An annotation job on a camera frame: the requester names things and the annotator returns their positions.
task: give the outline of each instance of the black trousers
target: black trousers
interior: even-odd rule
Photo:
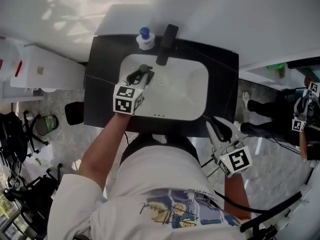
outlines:
[[[187,137],[176,136],[176,135],[168,135],[166,136],[166,144],[162,144],[161,142],[155,140],[152,137],[152,134],[142,133],[139,134],[125,149],[122,154],[122,158],[120,161],[120,165],[126,160],[129,156],[131,156],[134,152],[149,146],[168,146],[175,147],[181,150],[184,150],[191,154],[200,164],[197,150],[192,145],[192,143],[188,140]]]
[[[265,117],[272,118],[273,121],[260,125],[249,122],[241,124],[241,132],[250,137],[262,137],[266,139],[276,139],[299,146],[299,132],[291,130],[294,104],[289,102],[259,103],[249,100],[248,110],[256,112]]]

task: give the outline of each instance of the forearm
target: forearm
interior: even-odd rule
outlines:
[[[226,198],[230,199],[238,205],[249,207],[249,202],[241,174],[238,174],[231,178],[225,177],[224,195]],[[240,220],[251,219],[250,212],[236,208],[226,201],[224,202],[224,211],[237,217]]]
[[[302,158],[308,160],[308,143],[306,140],[306,135],[305,135],[304,130],[302,132],[300,132],[299,145],[300,145],[300,151],[301,151]]]
[[[82,158],[79,174],[95,181],[102,190],[130,117],[126,114],[115,114]]]

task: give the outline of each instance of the faucet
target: faucet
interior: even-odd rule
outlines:
[[[172,24],[169,24],[166,27],[160,43],[160,50],[155,61],[159,66],[165,66],[167,64],[169,54],[172,50],[174,40],[176,39],[178,33],[178,29],[179,28],[177,26]]]

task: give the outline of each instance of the white bottle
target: white bottle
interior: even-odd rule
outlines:
[[[150,29],[143,27],[140,29],[140,35],[136,37],[141,50],[149,50],[155,46],[155,34],[150,33]]]

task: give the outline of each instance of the gray floor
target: gray floor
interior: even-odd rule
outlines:
[[[272,102],[276,97],[276,91],[247,81],[239,81],[236,120],[241,123],[251,122],[254,124],[267,122],[268,118],[244,109],[241,98],[242,91],[248,91],[253,100],[262,103]],[[58,129],[45,136],[51,143],[53,155],[46,156],[42,154],[43,152],[40,152],[33,157],[33,159],[38,158],[41,161],[41,167],[56,166],[58,163],[63,163],[65,167],[75,167],[74,163],[82,158],[88,146],[101,132],[102,129],[100,128],[83,124],[68,125],[65,105],[83,100],[84,91],[57,90],[53,93],[46,93],[43,101],[19,104],[20,115],[24,110],[29,110],[34,116],[40,113],[43,116],[56,115],[58,117]],[[136,133],[128,132],[129,142],[136,136]],[[155,135],[154,137],[164,142],[163,136]],[[197,149],[201,164],[204,164],[212,154],[212,146],[209,139],[190,138],[190,140]],[[310,171],[309,162],[304,162],[299,155],[266,139],[262,140],[260,152],[255,155],[258,138],[246,138],[244,141],[249,146],[253,159],[253,166],[242,174],[243,180],[248,180],[246,182],[246,192],[251,207],[257,209],[271,208],[298,191]],[[126,140],[122,138],[111,173],[107,178],[107,196],[115,183],[120,158],[126,146]],[[203,169],[209,175],[215,168],[217,166],[212,162]],[[220,169],[209,177],[209,181],[217,191],[224,193],[224,174]]]

